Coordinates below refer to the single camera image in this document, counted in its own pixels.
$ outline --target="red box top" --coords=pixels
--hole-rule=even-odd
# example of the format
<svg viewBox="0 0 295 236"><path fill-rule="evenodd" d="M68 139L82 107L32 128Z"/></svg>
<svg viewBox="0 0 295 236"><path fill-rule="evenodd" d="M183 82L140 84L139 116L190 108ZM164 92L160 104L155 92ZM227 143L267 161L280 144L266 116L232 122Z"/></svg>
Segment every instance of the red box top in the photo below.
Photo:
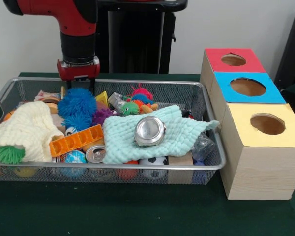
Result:
<svg viewBox="0 0 295 236"><path fill-rule="evenodd" d="M266 72L251 49L206 48L214 72Z"/></svg>

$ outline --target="stacked wooden boxes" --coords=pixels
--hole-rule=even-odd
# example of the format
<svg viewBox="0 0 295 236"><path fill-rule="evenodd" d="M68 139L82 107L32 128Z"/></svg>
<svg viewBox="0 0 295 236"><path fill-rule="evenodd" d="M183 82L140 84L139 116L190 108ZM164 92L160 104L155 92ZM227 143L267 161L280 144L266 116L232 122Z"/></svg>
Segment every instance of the stacked wooden boxes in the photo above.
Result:
<svg viewBox="0 0 295 236"><path fill-rule="evenodd" d="M221 123L228 199L290 199L295 114L252 50L205 49L200 82Z"/></svg>

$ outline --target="yellow box top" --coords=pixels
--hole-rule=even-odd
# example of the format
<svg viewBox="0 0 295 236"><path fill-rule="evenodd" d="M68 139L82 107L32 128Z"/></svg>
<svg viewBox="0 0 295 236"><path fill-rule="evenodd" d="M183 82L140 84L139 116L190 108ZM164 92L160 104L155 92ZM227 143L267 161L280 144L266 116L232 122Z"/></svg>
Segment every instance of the yellow box top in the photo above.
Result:
<svg viewBox="0 0 295 236"><path fill-rule="evenodd" d="M228 103L228 107L245 146L295 148L295 114L289 104Z"/></svg>

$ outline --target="orange ball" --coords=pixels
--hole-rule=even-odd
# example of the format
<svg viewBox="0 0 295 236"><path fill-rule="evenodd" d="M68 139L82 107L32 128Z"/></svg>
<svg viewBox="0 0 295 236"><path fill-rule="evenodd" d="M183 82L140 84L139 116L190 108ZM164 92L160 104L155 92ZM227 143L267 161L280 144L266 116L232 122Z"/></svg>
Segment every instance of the orange ball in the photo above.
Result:
<svg viewBox="0 0 295 236"><path fill-rule="evenodd" d="M129 161L125 163L126 165L138 165L139 163L137 161ZM121 169L121 170L116 170L116 174L119 178L123 180L130 180L135 178L137 175L138 170L127 170L127 169Z"/></svg>
<svg viewBox="0 0 295 236"><path fill-rule="evenodd" d="M5 115L5 117L3 118L3 121L7 121L8 119L10 119L10 117L13 115L14 110L9 112L8 114Z"/></svg>

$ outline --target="white wall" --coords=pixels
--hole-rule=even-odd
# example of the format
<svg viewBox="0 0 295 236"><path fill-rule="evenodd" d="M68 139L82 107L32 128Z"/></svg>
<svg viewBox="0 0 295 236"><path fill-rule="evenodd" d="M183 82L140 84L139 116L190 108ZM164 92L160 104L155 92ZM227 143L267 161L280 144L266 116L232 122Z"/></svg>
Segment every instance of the white wall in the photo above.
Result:
<svg viewBox="0 0 295 236"><path fill-rule="evenodd" d="M199 73L205 47L252 48L275 76L295 15L295 0L189 0L176 13L170 73ZM0 88L21 71L56 72L54 18L16 16L0 0Z"/></svg>

